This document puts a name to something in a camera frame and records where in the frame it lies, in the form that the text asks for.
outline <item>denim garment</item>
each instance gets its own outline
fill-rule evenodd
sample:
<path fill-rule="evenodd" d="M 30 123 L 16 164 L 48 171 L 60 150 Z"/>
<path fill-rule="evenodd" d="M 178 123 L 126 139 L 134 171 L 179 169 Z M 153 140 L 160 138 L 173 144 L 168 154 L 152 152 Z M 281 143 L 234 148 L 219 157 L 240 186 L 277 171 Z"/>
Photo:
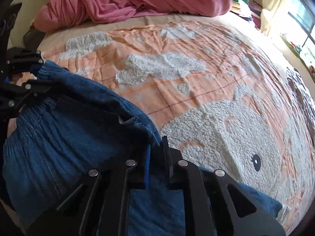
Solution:
<path fill-rule="evenodd" d="M 185 235 L 183 194 L 166 188 L 161 138 L 147 115 L 107 87 L 51 61 L 33 73 L 62 83 L 77 98 L 58 95 L 24 108 L 4 144 L 3 176 L 23 223 L 30 226 L 83 173 L 124 162 L 139 150 L 146 155 L 149 186 L 131 190 L 128 235 Z M 278 201 L 244 187 L 277 216 Z"/>

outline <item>cream curtain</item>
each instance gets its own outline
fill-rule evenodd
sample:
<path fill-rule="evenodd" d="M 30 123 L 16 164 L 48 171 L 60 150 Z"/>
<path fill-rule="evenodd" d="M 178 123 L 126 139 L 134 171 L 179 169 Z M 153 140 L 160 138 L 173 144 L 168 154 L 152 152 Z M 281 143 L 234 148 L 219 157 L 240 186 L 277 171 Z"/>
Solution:
<path fill-rule="evenodd" d="M 266 36 L 278 35 L 290 0 L 262 0 L 261 32 Z"/>

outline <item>pink fabric fold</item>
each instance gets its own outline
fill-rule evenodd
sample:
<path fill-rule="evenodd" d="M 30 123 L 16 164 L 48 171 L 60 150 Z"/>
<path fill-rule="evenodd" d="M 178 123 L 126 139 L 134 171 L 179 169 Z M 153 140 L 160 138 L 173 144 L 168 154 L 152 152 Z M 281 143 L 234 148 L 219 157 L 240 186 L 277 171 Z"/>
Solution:
<path fill-rule="evenodd" d="M 88 19 L 112 23 L 170 12 L 215 17 L 227 13 L 231 5 L 232 0 L 50 0 L 35 17 L 34 26 L 50 32 L 78 26 Z"/>

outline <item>cartoon eye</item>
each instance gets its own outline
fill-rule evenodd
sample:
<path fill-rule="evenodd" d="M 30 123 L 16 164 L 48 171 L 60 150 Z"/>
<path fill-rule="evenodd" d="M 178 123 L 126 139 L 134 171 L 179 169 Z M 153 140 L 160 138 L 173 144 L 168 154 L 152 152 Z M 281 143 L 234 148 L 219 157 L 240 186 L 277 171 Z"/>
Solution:
<path fill-rule="evenodd" d="M 253 155 L 252 163 L 254 165 L 255 170 L 258 172 L 261 168 L 261 159 L 258 154 Z"/>

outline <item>pile of clothes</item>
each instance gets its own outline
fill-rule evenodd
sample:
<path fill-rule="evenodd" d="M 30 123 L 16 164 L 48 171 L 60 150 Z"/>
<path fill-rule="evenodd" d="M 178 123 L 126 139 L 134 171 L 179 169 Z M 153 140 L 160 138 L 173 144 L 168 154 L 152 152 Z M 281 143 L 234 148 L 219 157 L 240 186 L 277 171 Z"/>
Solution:
<path fill-rule="evenodd" d="M 251 0 L 233 0 L 231 12 L 260 29 L 262 6 Z"/>

